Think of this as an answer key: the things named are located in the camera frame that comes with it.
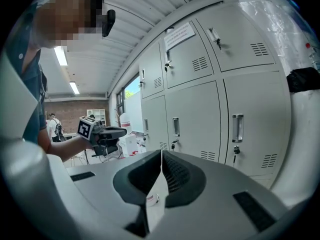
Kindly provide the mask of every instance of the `white container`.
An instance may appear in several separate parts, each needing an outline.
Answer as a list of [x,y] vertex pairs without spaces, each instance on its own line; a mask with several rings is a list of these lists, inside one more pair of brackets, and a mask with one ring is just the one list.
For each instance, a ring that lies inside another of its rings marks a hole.
[[127,113],[120,115],[120,125],[122,128],[126,129],[126,134],[132,133],[132,126],[130,122],[130,117]]
[[121,146],[123,155],[125,157],[133,155],[136,151],[138,151],[136,135],[134,134],[127,134],[123,137],[120,137],[119,145]]

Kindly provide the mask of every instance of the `hand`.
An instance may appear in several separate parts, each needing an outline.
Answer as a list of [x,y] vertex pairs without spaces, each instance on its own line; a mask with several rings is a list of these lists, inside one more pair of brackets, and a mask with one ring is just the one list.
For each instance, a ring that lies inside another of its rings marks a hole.
[[94,147],[91,145],[89,140],[86,140],[84,138],[81,138],[82,142],[83,142],[83,146],[84,146],[84,150],[93,150]]

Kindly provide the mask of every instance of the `short sleeve shirt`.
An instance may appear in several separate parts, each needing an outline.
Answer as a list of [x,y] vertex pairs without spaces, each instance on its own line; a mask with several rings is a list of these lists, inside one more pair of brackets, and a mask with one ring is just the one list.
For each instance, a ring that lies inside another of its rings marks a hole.
[[27,66],[24,73],[22,73],[22,66],[29,46],[30,31],[36,9],[37,4],[33,4],[23,13],[14,26],[5,44],[7,56],[13,68],[21,77],[21,80],[32,93],[34,98],[38,101],[38,105],[33,111],[23,133],[23,138],[26,141],[30,141],[35,144],[38,143],[39,131],[47,127],[44,111],[45,90],[47,89],[45,85],[47,83],[47,79],[39,64],[41,50],[37,52],[36,56]]
[[49,128],[51,128],[52,132],[51,132],[51,137],[56,137],[56,133],[55,133],[55,130],[56,130],[56,125],[57,124],[60,124],[60,121],[56,118],[54,119],[51,119],[50,120],[50,123],[49,123]]

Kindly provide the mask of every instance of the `black bag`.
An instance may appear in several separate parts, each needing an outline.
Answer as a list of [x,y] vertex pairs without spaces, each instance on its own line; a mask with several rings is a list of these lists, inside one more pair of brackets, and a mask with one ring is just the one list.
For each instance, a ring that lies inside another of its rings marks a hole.
[[290,93],[320,89],[320,74],[313,67],[294,69],[286,80]]
[[55,135],[59,136],[59,135],[62,135],[62,126],[60,124],[60,121],[57,122],[56,120],[54,120],[56,122],[56,125],[55,125],[55,129],[54,129],[54,133]]

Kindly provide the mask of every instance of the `backpack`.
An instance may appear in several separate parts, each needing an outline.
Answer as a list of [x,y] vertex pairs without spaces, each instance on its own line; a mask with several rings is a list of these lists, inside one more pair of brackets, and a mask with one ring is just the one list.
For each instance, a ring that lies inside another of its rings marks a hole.
[[62,135],[62,126],[60,124],[60,121],[57,122],[56,120],[54,120],[56,122],[56,125],[55,125],[55,129],[54,129],[54,133],[55,135],[59,136],[59,135]]

